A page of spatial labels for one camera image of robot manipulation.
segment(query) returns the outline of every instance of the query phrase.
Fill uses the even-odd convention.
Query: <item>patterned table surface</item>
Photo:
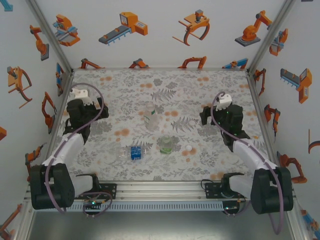
[[[215,95],[225,91],[234,104],[243,107],[243,129],[254,145],[266,152],[265,143],[244,71],[189,70],[78,70],[74,83],[89,83],[100,89],[109,109],[109,118],[91,125],[91,133],[70,175],[97,173],[100,180],[189,181],[219,180],[224,173],[250,175],[243,161],[223,143],[217,127],[201,125],[199,113],[210,106]],[[98,104],[98,94],[87,86]],[[150,132],[143,121],[147,102],[159,115],[158,129]],[[68,113],[64,110],[58,136],[62,139]],[[164,134],[173,138],[173,152],[160,154]],[[150,154],[143,159],[117,160],[116,148],[144,146]],[[193,147],[186,151],[186,145]]]

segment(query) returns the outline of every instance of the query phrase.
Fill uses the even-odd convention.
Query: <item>clear plastic bottle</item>
[[[143,117],[145,127],[149,131],[154,131],[158,126],[158,115],[155,110],[155,105],[152,102],[146,104]]]
[[[172,138],[166,134],[160,140],[160,153],[162,154],[170,154],[172,153],[173,140]]]
[[[118,160],[136,160],[142,159],[148,153],[147,149],[142,146],[127,146],[117,149]]]

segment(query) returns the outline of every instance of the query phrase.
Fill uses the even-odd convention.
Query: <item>gray leaf pattern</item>
[[[99,88],[110,116],[91,124],[86,144],[68,168],[72,177],[96,173],[101,181],[199,181],[232,172],[252,176],[243,161],[224,145],[219,129],[210,125],[210,117],[207,125],[201,125],[199,113],[219,91],[231,94],[233,103],[243,107],[243,129],[266,154],[250,90],[243,88],[247,84],[243,71],[82,70],[75,71],[73,82]],[[97,102],[94,90],[82,89],[88,89]],[[158,114],[155,131],[148,131],[143,120],[148,102],[155,104]],[[68,117],[62,117],[55,148],[62,140]],[[170,155],[159,151],[164,134],[172,137]],[[193,150],[186,151],[186,145]],[[130,146],[146,148],[147,155],[134,161],[118,160],[118,148]]]

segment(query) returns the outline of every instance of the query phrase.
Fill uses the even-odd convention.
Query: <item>metal floor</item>
[[[274,214],[278,224],[278,213]],[[290,240],[285,222],[275,235],[267,214],[251,207],[235,218],[220,211],[107,212],[96,219],[82,212],[35,212],[28,240]]]

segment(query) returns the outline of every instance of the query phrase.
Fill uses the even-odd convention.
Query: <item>white wall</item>
[[[0,127],[7,131],[7,136],[0,141],[0,224],[22,203],[27,189],[27,168],[25,154],[31,153],[44,142],[50,142],[51,135],[41,112],[45,91],[49,93],[59,110],[62,96],[57,95],[56,63],[58,58],[52,47],[49,48],[49,59],[41,61],[36,48],[36,38],[30,33],[30,25],[39,27],[25,1],[9,0],[13,11],[5,12],[0,5]],[[42,41],[48,40],[39,33]],[[19,66],[26,71],[32,86],[24,91],[32,101],[19,109],[24,99],[17,92],[8,93],[7,67]],[[23,77],[22,84],[28,85]],[[53,109],[47,105],[47,113]],[[38,163],[43,161],[48,144],[42,149]]]
[[[39,0],[38,4],[52,31],[56,15],[69,18],[78,28],[80,41],[73,46],[61,46],[74,68],[81,65],[81,59],[102,67],[128,68],[138,58],[151,68],[179,67],[191,57],[207,56],[204,67],[222,66],[243,58],[250,61],[255,56],[261,42],[243,47],[235,38],[242,36],[248,25],[253,25],[256,14],[265,10],[272,21],[277,16],[283,0]],[[210,18],[210,31],[202,41],[189,36],[190,46],[175,40],[183,39],[186,27],[178,23],[196,10]],[[148,35],[138,33],[121,37],[110,46],[98,41],[100,37],[121,25],[119,14],[132,12],[139,21],[148,25]],[[261,25],[257,36],[263,39],[267,26]]]
[[[259,64],[258,70],[266,69],[265,92],[260,96],[263,107],[270,104],[281,115],[278,121],[278,133],[275,149],[290,158],[296,158],[302,165],[307,183],[294,184],[297,199],[301,207],[312,218],[320,221],[320,147],[312,148],[308,154],[308,129],[311,129],[311,142],[320,140],[320,67],[319,67],[319,10],[320,1],[297,1],[281,27],[288,28],[288,38],[284,49],[278,56],[267,52]],[[312,85],[309,98],[299,103],[299,94],[295,87],[287,85],[280,77],[281,68],[300,75],[306,68],[312,73]],[[269,123],[270,134],[273,130]],[[289,167],[292,177],[298,176],[296,168]]]

